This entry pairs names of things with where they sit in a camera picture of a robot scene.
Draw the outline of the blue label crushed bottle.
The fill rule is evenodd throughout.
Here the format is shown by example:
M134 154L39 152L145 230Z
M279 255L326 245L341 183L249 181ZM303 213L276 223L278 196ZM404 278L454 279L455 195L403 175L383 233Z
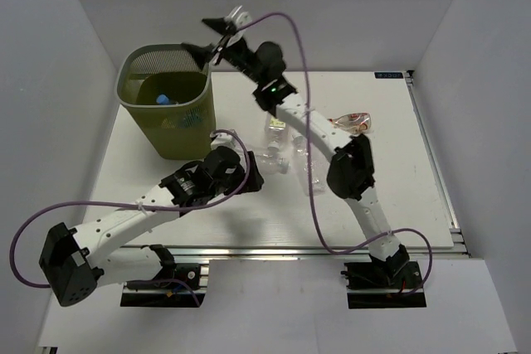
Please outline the blue label crushed bottle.
M176 100L170 99L167 97L167 95L160 94L157 99L156 103L158 105L178 105L178 102Z

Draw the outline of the red cap clear bottle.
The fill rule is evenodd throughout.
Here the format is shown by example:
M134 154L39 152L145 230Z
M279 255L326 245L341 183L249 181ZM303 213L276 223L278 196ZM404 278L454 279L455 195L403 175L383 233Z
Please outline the red cap clear bottle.
M351 134L368 133L372 126L371 115L367 112L345 114L329 122L337 129Z

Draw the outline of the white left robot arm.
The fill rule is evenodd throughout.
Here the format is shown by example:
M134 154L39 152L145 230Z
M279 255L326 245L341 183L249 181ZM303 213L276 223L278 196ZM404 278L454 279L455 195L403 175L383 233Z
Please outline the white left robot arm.
M126 249L126 244L153 228L185 216L219 196L258 192L264 183L255 154L228 147L212 150L163 178L130 209L72 228L60 223L47 233L39 265L62 307L85 300L97 288L126 283L135 289L182 286L188 291L190 264L177 264L161 244Z

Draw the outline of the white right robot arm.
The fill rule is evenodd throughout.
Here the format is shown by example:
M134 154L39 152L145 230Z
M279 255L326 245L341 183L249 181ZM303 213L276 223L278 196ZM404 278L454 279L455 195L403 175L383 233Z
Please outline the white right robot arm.
M392 233L379 203L369 138L335 128L311 108L310 97L301 96L285 78L286 64L278 44L265 41L252 50L242 34L249 20L219 17L204 18L202 23L219 34L220 41L209 46L187 44L186 51L199 67L224 60L240 71L256 84L253 96L258 106L301 133L310 147L323 154L329 162L329 189L345 201L358 221L376 280L387 287L396 285L405 275L409 254Z

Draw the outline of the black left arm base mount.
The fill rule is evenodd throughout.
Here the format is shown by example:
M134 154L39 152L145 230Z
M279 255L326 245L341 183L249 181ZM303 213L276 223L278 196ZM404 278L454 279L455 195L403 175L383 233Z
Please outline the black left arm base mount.
M205 267L200 263L176 260L162 245L150 245L161 269L147 281L129 281L124 285L120 306L123 308L199 308L206 285L201 282Z

